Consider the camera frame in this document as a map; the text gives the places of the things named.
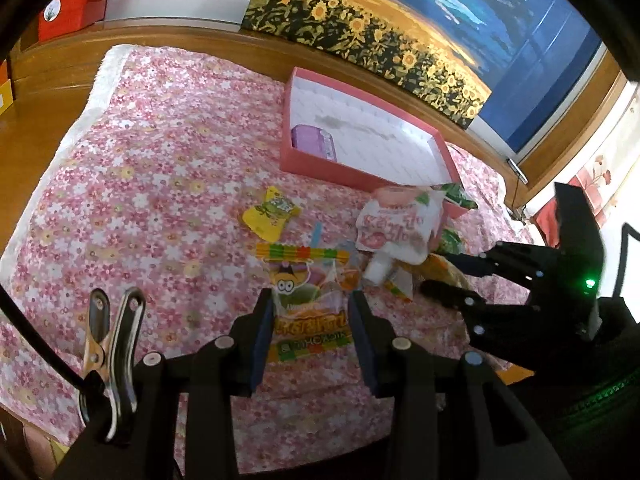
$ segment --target gift box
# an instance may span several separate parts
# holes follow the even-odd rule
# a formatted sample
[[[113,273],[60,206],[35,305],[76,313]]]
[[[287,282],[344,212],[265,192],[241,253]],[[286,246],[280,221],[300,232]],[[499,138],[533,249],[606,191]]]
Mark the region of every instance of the gift box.
[[[367,92],[295,68],[287,84],[280,169],[368,192],[460,183],[439,131]]]
[[[8,74],[6,61],[0,63],[0,114],[2,114],[14,102],[14,94],[11,90],[11,80]]]
[[[38,40],[45,41],[104,19],[107,0],[52,0],[40,14]]]

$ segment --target metal clip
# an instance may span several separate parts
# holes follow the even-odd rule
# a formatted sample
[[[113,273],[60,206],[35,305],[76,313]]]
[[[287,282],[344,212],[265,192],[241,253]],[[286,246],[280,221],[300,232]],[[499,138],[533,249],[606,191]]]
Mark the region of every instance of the metal clip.
[[[113,332],[110,331],[110,302],[103,290],[96,288],[89,299],[88,329],[84,345],[84,376],[97,382],[100,377],[111,405],[111,425],[106,441],[118,431],[129,427],[138,407],[133,388],[133,354],[146,308],[146,299],[139,288],[124,294]],[[90,418],[88,397],[81,392],[79,411],[85,424]]]

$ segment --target bed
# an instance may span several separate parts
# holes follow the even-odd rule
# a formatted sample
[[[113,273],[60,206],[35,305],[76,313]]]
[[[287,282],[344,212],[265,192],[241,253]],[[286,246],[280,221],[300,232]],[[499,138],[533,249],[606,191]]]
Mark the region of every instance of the bed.
[[[86,302],[100,286],[119,298],[140,286],[148,306],[136,359],[197,350],[252,309],[266,284],[257,239],[238,220],[247,190],[277,186],[302,208],[282,242],[354,239],[361,191],[278,168],[284,85],[228,60],[178,48],[108,51],[88,103],[42,176],[2,259],[0,283],[46,341],[80,371]],[[448,144],[478,210],[454,221],[471,253],[497,240],[531,243],[511,223],[502,177]],[[526,291],[472,280],[493,303]],[[440,355],[468,349],[462,318],[424,298],[404,303],[366,288],[374,314]],[[63,444],[81,430],[73,388],[5,320],[0,402]],[[353,346],[269,364],[251,399],[233,399],[241,472],[322,460],[386,436],[392,403],[373,399]],[[185,404],[175,455],[184,458]]]

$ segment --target candy package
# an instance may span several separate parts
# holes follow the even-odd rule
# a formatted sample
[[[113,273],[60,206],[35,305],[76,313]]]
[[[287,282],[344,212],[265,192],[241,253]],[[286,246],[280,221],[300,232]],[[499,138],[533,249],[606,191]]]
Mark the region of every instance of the candy package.
[[[242,221],[262,240],[277,242],[282,230],[292,216],[298,216],[300,208],[275,186],[269,186],[261,203],[242,213]]]
[[[446,226],[442,229],[438,247],[433,252],[438,254],[462,254],[465,252],[465,243],[453,227]]]
[[[411,272],[411,274],[416,277],[417,282],[421,282],[422,280],[437,280],[448,283],[449,285],[473,290],[462,271],[439,254],[429,254],[427,259],[419,266],[400,265],[405,270]]]
[[[258,244],[269,274],[274,333],[268,360],[287,361],[350,344],[347,293],[357,269],[345,250]]]
[[[462,187],[462,184],[451,182],[450,184],[431,186],[431,189],[443,191],[446,194],[444,200],[451,202],[452,204],[456,204],[463,209],[478,209],[478,203],[468,195]]]
[[[421,264],[440,231],[445,193],[418,187],[383,187],[372,194],[356,227],[356,247]]]

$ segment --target wooden bed frame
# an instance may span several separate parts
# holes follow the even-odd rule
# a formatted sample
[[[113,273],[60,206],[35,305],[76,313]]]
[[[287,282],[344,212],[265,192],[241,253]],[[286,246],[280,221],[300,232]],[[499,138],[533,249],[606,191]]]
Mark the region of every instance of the wooden bed frame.
[[[106,51],[119,43],[175,46],[231,60],[254,72],[286,82],[294,67],[313,70],[395,104],[432,124],[445,140],[464,148],[495,168],[507,183],[512,198],[515,176],[491,147],[452,123],[429,105],[361,67],[310,48],[267,34],[226,32],[183,26],[130,26],[130,22],[99,23],[76,34],[37,44],[12,60],[16,99],[49,89],[91,88]]]

